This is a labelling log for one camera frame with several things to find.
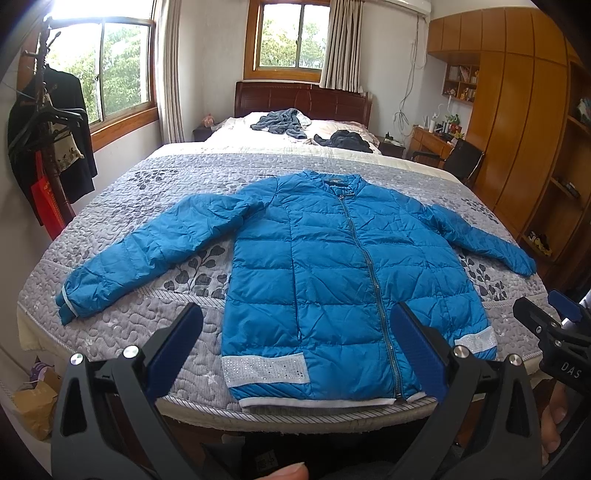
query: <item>nightstand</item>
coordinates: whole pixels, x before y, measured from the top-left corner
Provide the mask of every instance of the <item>nightstand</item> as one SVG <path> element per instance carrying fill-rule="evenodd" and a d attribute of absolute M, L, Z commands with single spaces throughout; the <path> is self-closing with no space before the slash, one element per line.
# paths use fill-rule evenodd
<path fill-rule="evenodd" d="M 396 157 L 396 158 L 402 158 L 402 155 L 404 154 L 404 147 L 399 146 L 399 145 L 395 145 L 393 143 L 390 142 L 386 142 L 384 141 L 383 137 L 378 137 L 379 140 L 379 150 L 382 153 L 382 155 L 385 155 L 386 157 Z"/>
<path fill-rule="evenodd" d="M 212 129 L 201 125 L 193 130 L 193 141 L 194 142 L 205 142 L 209 137 L 213 135 Z"/>

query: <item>blue puffer jacket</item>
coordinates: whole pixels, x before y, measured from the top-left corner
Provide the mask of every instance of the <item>blue puffer jacket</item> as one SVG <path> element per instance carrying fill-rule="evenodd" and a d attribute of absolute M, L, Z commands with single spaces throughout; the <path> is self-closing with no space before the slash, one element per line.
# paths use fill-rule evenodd
<path fill-rule="evenodd" d="M 243 406 L 415 394 L 388 322 L 399 301 L 450 345 L 494 358 L 494 332 L 450 244 L 535 273 L 518 247 L 450 210 L 357 175 L 304 171 L 183 199 L 70 275 L 56 298 L 63 322 L 103 310 L 228 232 L 236 243 L 222 364 Z"/>

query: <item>hand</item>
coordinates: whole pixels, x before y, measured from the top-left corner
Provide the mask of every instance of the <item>hand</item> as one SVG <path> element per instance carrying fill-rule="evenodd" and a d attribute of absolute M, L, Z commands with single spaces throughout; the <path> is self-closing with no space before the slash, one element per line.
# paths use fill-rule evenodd
<path fill-rule="evenodd" d="M 259 480 L 308 480 L 308 469 L 304 463 L 295 463 L 273 472 Z"/>
<path fill-rule="evenodd" d="M 548 454 L 554 453 L 560 446 L 560 435 L 556 426 L 564 420 L 568 410 L 566 386 L 557 383 L 550 398 L 550 405 L 542 413 L 542 464 L 548 464 Z"/>

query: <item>quilted bedspread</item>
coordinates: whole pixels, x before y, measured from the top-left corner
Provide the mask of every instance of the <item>quilted bedspread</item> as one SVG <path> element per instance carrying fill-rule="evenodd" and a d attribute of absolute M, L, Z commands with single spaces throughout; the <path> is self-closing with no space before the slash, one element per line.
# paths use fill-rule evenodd
<path fill-rule="evenodd" d="M 398 190 L 424 204 L 443 205 L 471 225 L 514 241 L 495 215 L 465 186 L 423 173 L 343 160 L 335 155 L 254 153 L 247 149 L 209 151 L 203 147 L 186 149 L 181 154 L 173 152 L 163 148 L 130 169 L 51 244 L 19 296 L 18 307 L 27 321 L 64 352 L 81 352 L 91 360 L 107 359 L 119 355 L 128 345 L 143 345 L 154 331 L 169 325 L 188 302 L 197 303 L 204 313 L 203 332 L 169 395 L 159 403 L 164 413 L 195 424 L 220 429 L 311 433 L 369 430 L 412 420 L 414 410 L 421 411 L 415 417 L 428 414 L 433 406 L 430 398 L 353 409 L 240 408 L 224 382 L 220 361 L 224 304 L 232 273 L 232 238 L 219 239 L 195 252 L 185 263 L 95 317 L 61 325 L 54 296 L 69 272 L 184 196 L 206 192 L 230 194 L 254 181 L 304 169 L 360 174 L 370 183 Z M 496 260 L 460 249 L 456 252 L 495 330 L 499 357 L 518 353 L 525 360 L 538 358 L 537 341 L 514 319 L 512 305 L 517 298 L 527 296 L 557 318 L 547 303 L 540 278 L 523 278 Z"/>

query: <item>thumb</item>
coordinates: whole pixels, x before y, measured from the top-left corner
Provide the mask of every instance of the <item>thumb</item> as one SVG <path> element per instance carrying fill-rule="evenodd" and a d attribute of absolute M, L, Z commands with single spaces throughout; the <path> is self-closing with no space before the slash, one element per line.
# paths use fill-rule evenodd
<path fill-rule="evenodd" d="M 281 468 L 261 480 L 308 480 L 308 477 L 308 469 L 304 463 L 295 463 L 286 466 L 285 468 Z"/>

